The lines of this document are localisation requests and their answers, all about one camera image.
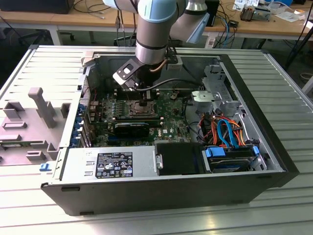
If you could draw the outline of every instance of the slotted metal surface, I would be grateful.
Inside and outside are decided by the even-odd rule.
[[[50,47],[31,51],[14,86],[3,99],[23,98],[19,86],[45,78],[46,97],[65,93],[81,75],[83,51],[119,52],[112,47]],[[149,211],[72,217],[40,190],[39,166],[0,168],[1,234],[312,234],[313,230],[313,113],[312,104],[269,56],[256,50],[214,50],[232,59],[251,93],[300,171],[283,188],[271,188],[250,204],[170,211]],[[203,49],[179,53],[206,54]]]

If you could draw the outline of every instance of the gray plastic part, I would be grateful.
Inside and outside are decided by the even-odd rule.
[[[24,111],[24,109],[19,102],[8,102],[3,111],[10,120],[16,120],[21,119],[18,112]]]
[[[4,109],[3,111],[10,120],[21,119],[20,115],[18,112],[16,112],[15,109]]]
[[[46,104],[46,106],[47,106],[48,112],[50,112],[50,114],[51,114],[53,117],[56,116],[56,112],[55,112],[54,108],[52,107],[51,102],[50,102],[50,101],[46,101],[45,104]],[[37,113],[38,113],[39,117],[41,117],[41,118],[43,117],[43,116],[41,115],[39,109],[37,109]]]
[[[47,148],[48,147],[48,143],[45,140],[40,140],[41,143],[31,143],[30,146],[32,146],[32,148]]]
[[[44,91],[41,87],[33,87],[29,90],[28,96],[35,101],[47,127],[54,128],[56,126],[56,122],[51,115],[51,111],[47,108],[47,105],[43,98],[43,92]]]
[[[15,109],[17,112],[25,111],[19,102],[8,102],[4,109]]]
[[[12,121],[12,122],[5,122],[2,125],[2,127],[4,130],[25,129],[27,127],[27,124],[24,121]]]
[[[47,149],[47,154],[49,154],[50,158],[52,160],[57,160],[58,153],[59,153],[59,150],[55,149],[53,144],[50,143],[49,146],[48,146],[48,149]]]
[[[62,106],[61,106],[61,113],[62,113],[62,116],[64,118],[67,118],[68,112],[69,112],[69,108],[70,108],[70,103],[62,104]]]
[[[38,113],[36,111],[37,108],[25,108],[24,112],[19,112],[19,115],[21,119],[27,123],[26,128],[21,129],[4,129],[3,123],[12,123],[8,117],[4,118],[4,121],[0,125],[0,136],[5,135],[20,135],[23,141],[22,147],[18,146],[18,143],[16,144],[16,147],[14,147],[13,143],[10,143],[12,147],[1,149],[0,147],[0,156],[3,157],[3,161],[0,162],[0,165],[28,165],[28,164],[41,164],[45,161],[52,161],[55,160],[54,157],[50,157],[50,154],[47,152],[47,148],[34,148],[33,145],[25,146],[27,145],[27,142],[32,141],[46,141],[48,143],[47,147],[49,148],[49,144],[53,144],[53,146],[58,147],[63,129],[66,123],[66,118],[63,117],[61,113],[61,107],[58,109],[55,109],[56,116],[54,117],[54,120],[57,122],[57,125],[55,128],[47,128],[46,123],[42,118],[38,116]],[[13,142],[13,141],[3,141],[1,145],[8,144],[7,142]],[[45,160],[39,160],[36,162],[30,162],[25,155],[27,154],[27,151],[42,151],[46,159]]]
[[[45,160],[45,155],[42,151],[28,151],[26,157],[30,161]]]
[[[20,141],[21,139],[20,135],[0,135],[0,141]]]

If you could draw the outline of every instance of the wooden desk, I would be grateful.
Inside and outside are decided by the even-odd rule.
[[[238,21],[239,26],[236,37],[245,38],[267,38],[267,39],[289,39],[296,40],[303,28],[303,21],[295,21],[289,23],[276,16],[271,16],[270,22],[252,21],[244,22],[240,20],[240,12],[231,10],[234,0],[222,0],[222,5],[227,15],[232,20]],[[88,5],[102,3],[102,0],[88,0]],[[292,5],[293,8],[310,7],[311,1],[307,1],[304,5]],[[86,11],[84,2],[76,6],[82,11]],[[93,10],[104,9],[105,6],[96,6]],[[59,30],[79,30],[79,31],[110,31],[115,32],[115,18],[117,10],[108,9],[104,11],[101,19],[94,15],[81,13],[71,9],[67,15],[48,14],[48,13],[27,13],[27,12],[1,12],[0,15],[5,18],[13,27],[16,28],[37,28],[47,29],[50,31],[55,45],[61,45]],[[134,29],[133,15],[129,12],[123,12],[124,27],[126,32],[132,32]],[[0,27],[7,27],[0,20]],[[211,47],[216,37],[221,36],[225,31],[220,19],[215,20],[213,27],[207,27],[204,35],[208,37],[206,47]]]

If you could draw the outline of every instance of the metal bracket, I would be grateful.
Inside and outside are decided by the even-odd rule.
[[[113,74],[113,78],[123,88],[134,91],[139,86],[139,81],[134,77],[134,73],[143,66],[144,64],[138,59],[130,59]]]
[[[213,110],[213,94],[208,91],[195,91],[192,92],[192,99],[197,111],[200,113],[207,113]]]
[[[68,153],[68,148],[62,148],[60,149],[58,153],[56,164],[55,164],[55,169],[53,172],[54,180],[62,180],[62,174],[63,174],[63,169],[66,163],[67,153]]]
[[[162,154],[156,154],[156,168],[158,170],[163,169]]]
[[[260,170],[267,170],[267,168],[268,168],[268,167],[266,166],[266,163],[265,163],[265,161],[264,161],[262,155],[259,155],[259,156],[257,157],[257,159],[255,159],[255,160],[253,161],[253,163],[251,164],[251,170],[252,170],[252,169],[255,169],[255,170],[257,170],[257,171],[260,171]]]
[[[238,111],[240,105],[239,101],[223,101],[220,104],[220,110],[225,116],[232,117]]]
[[[219,64],[212,64],[210,66],[206,66],[204,69],[204,73],[207,77],[210,77],[212,73],[221,73],[222,71],[223,69]]]
[[[222,96],[220,95],[219,92],[212,92],[211,94],[213,96],[212,100],[221,100],[222,99]]]

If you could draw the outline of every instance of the warning label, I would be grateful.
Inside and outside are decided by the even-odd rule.
[[[133,176],[133,153],[99,153],[96,177],[115,178]]]

